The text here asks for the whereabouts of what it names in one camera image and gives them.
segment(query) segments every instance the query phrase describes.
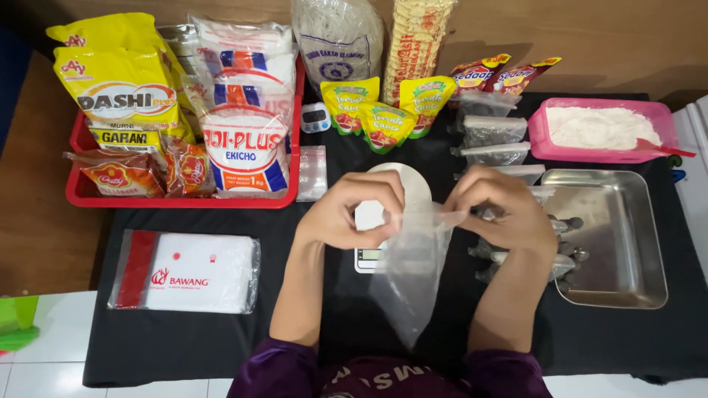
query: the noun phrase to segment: purple shirt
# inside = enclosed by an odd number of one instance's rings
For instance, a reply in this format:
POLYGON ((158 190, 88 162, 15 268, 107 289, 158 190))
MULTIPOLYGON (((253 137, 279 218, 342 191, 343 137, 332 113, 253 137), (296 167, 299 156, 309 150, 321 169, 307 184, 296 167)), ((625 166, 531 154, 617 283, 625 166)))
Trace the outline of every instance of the purple shirt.
POLYGON ((465 361, 467 379, 460 381, 396 358, 356 358, 320 370, 312 347, 266 339, 242 365, 228 398, 551 397, 531 354, 476 351, 465 361))

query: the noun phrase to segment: red plastic basket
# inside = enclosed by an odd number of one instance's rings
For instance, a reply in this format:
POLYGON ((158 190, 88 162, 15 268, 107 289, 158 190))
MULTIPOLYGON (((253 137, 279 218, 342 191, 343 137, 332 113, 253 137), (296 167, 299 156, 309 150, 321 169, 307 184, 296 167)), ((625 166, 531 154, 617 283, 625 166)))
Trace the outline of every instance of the red plastic basket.
MULTIPOLYGON (((216 199, 216 198, 104 198, 93 183, 77 166, 72 167, 67 181, 67 199, 79 207, 149 207, 149 208, 218 208, 218 209, 282 209, 295 200, 300 173, 300 108, 304 90, 305 72, 298 57, 295 82, 295 106, 292 110, 292 136, 290 139, 290 181, 287 194, 281 199, 216 199)), ((86 115, 79 110, 69 143, 74 151, 98 149, 98 143, 86 127, 86 115)))

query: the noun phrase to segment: white tile floor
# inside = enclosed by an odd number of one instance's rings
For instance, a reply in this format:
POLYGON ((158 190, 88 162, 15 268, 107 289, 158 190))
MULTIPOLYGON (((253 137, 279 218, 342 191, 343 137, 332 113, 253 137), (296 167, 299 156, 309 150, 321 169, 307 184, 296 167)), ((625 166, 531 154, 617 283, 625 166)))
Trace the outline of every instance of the white tile floor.
MULTIPOLYGON (((81 385, 96 292, 40 298, 35 324, 40 337, 27 348, 0 356, 0 398, 223 398, 231 379, 181 380, 117 389, 81 385)), ((545 378, 555 398, 704 398, 708 379, 655 386, 628 375, 545 378)))

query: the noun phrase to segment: hand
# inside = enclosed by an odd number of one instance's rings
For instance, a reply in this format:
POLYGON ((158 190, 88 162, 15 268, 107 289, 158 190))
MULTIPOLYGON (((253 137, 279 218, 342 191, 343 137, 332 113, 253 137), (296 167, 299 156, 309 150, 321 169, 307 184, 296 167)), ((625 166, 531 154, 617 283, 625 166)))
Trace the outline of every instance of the hand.
POLYGON ((389 214, 401 214, 405 202, 398 172, 345 174, 300 220, 298 235, 339 249, 376 249, 398 226, 388 222, 357 231, 352 212, 364 200, 378 200, 389 214))
POLYGON ((555 255, 558 241, 553 226, 523 180, 489 167, 472 166, 442 209, 469 210, 482 203, 499 207, 502 215, 491 221, 470 215, 459 225, 461 228, 505 249, 532 249, 555 255))

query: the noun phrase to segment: yellow package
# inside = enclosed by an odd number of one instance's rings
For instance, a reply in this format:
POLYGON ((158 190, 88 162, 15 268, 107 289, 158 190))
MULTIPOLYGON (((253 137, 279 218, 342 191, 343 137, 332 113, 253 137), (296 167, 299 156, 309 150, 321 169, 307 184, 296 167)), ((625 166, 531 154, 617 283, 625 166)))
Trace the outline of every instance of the yellow package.
MULTIPOLYGON (((162 60, 167 64, 177 92, 177 102, 184 113, 183 123, 196 118, 194 107, 184 94, 180 76, 185 74, 177 56, 165 40, 155 30, 155 17, 148 13, 118 13, 97 18, 89 18, 69 25, 52 26, 46 30, 47 36, 63 42, 67 47, 89 47, 94 50, 111 50, 117 47, 141 50, 155 46, 160 49, 162 60)), ((201 136, 199 125, 190 129, 201 136)))
POLYGON ((92 121, 141 120, 195 144, 192 131, 181 120, 177 93, 159 48, 58 47, 54 56, 54 71, 92 121))
POLYGON ((101 149, 131 151, 150 154, 160 171, 167 170, 165 151, 160 138, 160 125, 135 119, 123 119, 111 123, 86 119, 86 126, 101 149))
POLYGON ((418 122, 409 135, 411 140, 425 137, 457 84, 452 77, 433 76, 401 82, 401 109, 418 115, 418 122))
POLYGON ((322 99, 331 115, 332 125, 340 135, 361 133, 359 104, 378 101, 379 78, 359 81, 323 81, 319 84, 322 99))
POLYGON ((413 113, 380 102, 362 102, 359 115, 364 128, 364 140, 377 154, 400 147, 413 131, 418 119, 413 113))

